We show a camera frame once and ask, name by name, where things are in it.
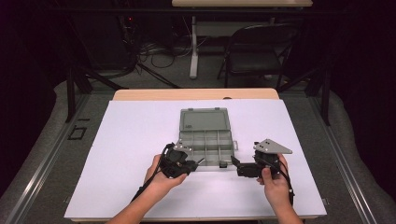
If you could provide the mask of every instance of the dark background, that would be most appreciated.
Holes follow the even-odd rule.
[[[334,56],[331,90],[345,103],[362,160],[395,200],[396,181],[389,176],[396,158],[392,141],[396,136],[396,7],[392,0],[357,3],[314,1],[311,10],[352,6],[358,17],[344,35],[337,31],[345,24],[345,17],[306,20],[304,41],[290,55],[288,74],[295,78],[329,53]],[[0,10],[3,194],[50,116],[56,100],[53,88],[65,81],[70,59],[87,66],[92,59],[64,16],[44,14],[35,1],[29,0],[3,1]]]

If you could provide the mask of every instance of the white table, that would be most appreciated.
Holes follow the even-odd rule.
[[[174,7],[311,7],[311,0],[172,0]],[[190,78],[198,73],[197,36],[230,36],[238,29],[253,25],[251,22],[198,22],[192,17],[192,56]]]
[[[197,100],[197,92],[204,100]],[[127,101],[128,95],[133,101]],[[172,96],[178,100],[169,100]],[[217,100],[223,97],[233,99]],[[293,154],[285,157],[296,194],[297,214],[301,218],[326,215],[288,111],[274,90],[119,91],[115,99],[109,103],[64,217],[74,221],[114,217],[143,184],[153,156],[161,153],[166,144],[176,142],[180,110],[212,107],[228,109],[233,140],[239,145],[235,156],[240,161],[253,161],[253,142],[265,138],[292,149]],[[235,169],[203,170],[199,167],[182,185],[172,189],[144,220],[275,218],[263,186],[254,178],[237,176]]]

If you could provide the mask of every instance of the forearm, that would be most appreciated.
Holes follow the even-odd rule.
[[[290,204],[281,207],[273,207],[279,224],[302,224],[303,222],[297,216]]]
[[[158,201],[150,197],[148,192],[143,191],[139,197],[128,204],[128,206],[107,223],[138,224],[156,202]]]

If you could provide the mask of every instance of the person's right hand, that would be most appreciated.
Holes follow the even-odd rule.
[[[280,165],[280,169],[283,173],[287,174],[288,163],[286,162],[285,157],[282,154],[278,154],[277,156],[286,166]],[[290,205],[289,185],[283,175],[275,175],[273,179],[270,168],[264,168],[262,169],[262,178],[257,179],[257,181],[261,185],[264,185],[265,196],[274,209],[279,206],[284,206],[285,204]]]

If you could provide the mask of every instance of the black chair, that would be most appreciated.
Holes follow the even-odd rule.
[[[228,87],[229,76],[278,75],[278,90],[291,46],[299,34],[299,28],[289,23],[252,25],[236,31],[226,47],[218,79],[225,64],[224,88]]]

